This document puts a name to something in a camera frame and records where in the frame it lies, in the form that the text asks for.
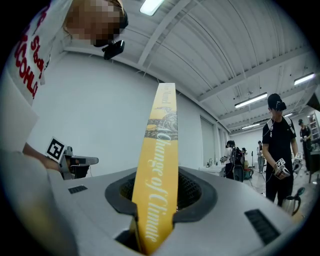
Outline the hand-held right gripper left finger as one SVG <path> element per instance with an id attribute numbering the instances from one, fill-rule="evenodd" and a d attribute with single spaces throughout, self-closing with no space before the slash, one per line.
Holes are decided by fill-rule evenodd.
<path id="1" fill-rule="evenodd" d="M 109 184 L 134 171 L 71 180 L 63 180 L 56 170 L 48 171 L 55 201 L 75 234 L 79 256 L 143 256 L 116 241 L 129 230 L 133 218 L 118 213 L 105 196 Z"/>

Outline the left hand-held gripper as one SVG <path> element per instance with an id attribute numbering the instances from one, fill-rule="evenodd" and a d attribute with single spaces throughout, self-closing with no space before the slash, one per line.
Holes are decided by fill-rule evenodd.
<path id="1" fill-rule="evenodd" d="M 58 163 L 58 170 L 64 180 L 85 178 L 90 165 L 99 163 L 97 157 L 77 156 L 71 146 L 66 146 L 55 137 L 46 150 L 46 155 Z"/>

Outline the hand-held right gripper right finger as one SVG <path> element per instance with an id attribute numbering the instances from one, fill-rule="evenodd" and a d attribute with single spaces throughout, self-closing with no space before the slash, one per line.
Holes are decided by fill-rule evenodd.
<path id="1" fill-rule="evenodd" d="M 205 187 L 207 213 L 195 222 L 178 222 L 156 256 L 275 255 L 293 236 L 292 218 L 245 183 L 180 167 Z"/>

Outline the yellow book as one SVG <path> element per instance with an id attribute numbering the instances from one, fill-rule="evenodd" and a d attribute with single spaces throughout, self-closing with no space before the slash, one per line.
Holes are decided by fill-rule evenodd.
<path id="1" fill-rule="evenodd" d="M 132 202 L 137 206 L 140 251 L 154 253 L 173 230 L 178 200 L 178 115 L 176 85 L 158 85 L 146 126 Z"/>

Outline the person's left forearm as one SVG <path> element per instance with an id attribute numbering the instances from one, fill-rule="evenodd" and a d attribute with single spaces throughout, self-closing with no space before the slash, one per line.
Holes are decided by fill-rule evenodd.
<path id="1" fill-rule="evenodd" d="M 60 170 L 59 164 L 56 161 L 54 161 L 54 160 L 48 158 L 47 156 L 43 155 L 42 153 L 38 152 L 33 147 L 31 147 L 28 143 L 26 143 L 24 145 L 22 152 L 24 155 L 27 155 L 29 157 L 33 157 L 33 158 L 39 160 L 45 166 L 46 169 L 56 170 L 56 171 Z"/>

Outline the white sink cabinet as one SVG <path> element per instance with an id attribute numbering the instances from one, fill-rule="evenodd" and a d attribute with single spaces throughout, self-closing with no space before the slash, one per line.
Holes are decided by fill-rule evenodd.
<path id="1" fill-rule="evenodd" d="M 199 167 L 198 170 L 218 177 L 224 177 L 225 175 L 225 165 L 212 165 L 210 167 L 203 166 Z"/>

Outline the steel kettle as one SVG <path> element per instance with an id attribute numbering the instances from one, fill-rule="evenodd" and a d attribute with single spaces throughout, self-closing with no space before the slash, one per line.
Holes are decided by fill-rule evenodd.
<path id="1" fill-rule="evenodd" d="M 301 206 L 301 195 L 305 192 L 305 187 L 300 187 L 294 196 L 287 196 L 282 202 L 282 209 L 290 216 L 294 216 Z"/>

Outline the dark table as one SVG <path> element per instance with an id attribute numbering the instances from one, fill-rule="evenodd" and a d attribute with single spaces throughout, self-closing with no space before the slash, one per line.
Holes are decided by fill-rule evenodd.
<path id="1" fill-rule="evenodd" d="M 312 174 L 318 171 L 320 171 L 320 150 L 313 150 L 309 156 L 309 184 L 311 183 Z"/>

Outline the white shelf unit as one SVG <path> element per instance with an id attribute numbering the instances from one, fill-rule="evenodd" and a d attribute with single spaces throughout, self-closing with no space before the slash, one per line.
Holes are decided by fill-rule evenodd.
<path id="1" fill-rule="evenodd" d="M 320 138 L 320 127 L 316 113 L 313 111 L 307 116 L 308 126 L 311 131 L 311 140 L 317 140 Z"/>

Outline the person's white printed shirt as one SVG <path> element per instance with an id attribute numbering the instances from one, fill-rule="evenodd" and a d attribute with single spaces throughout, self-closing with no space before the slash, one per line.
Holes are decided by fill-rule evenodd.
<path id="1" fill-rule="evenodd" d="M 22 32 L 0 75 L 0 150 L 21 152 L 38 116 L 32 109 L 45 82 L 56 34 L 72 0 L 51 0 Z"/>

